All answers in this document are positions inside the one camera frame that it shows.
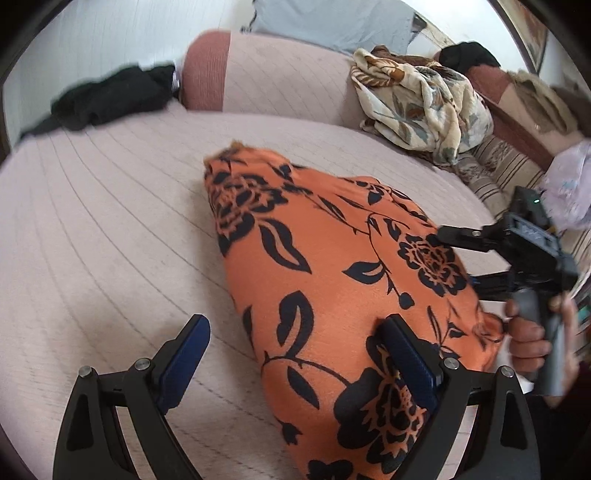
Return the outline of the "person's right hand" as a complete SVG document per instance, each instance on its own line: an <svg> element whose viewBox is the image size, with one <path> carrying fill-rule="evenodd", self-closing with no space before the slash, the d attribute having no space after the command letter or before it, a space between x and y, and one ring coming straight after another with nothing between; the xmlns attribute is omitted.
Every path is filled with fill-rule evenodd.
<svg viewBox="0 0 591 480"><path fill-rule="evenodd" d="M562 317L564 333L564 373L563 396L547 396L546 403L557 407L576 382L580 366L576 355L576 335L578 332L578 311L569 292L565 292L550 300L549 307ZM544 365L546 357L552 350L550 342L544 339L542 326L522 318L519 307L513 300L505 304L505 314L509 318L508 334L510 336L509 352L514 369L521 375L533 375Z"/></svg>

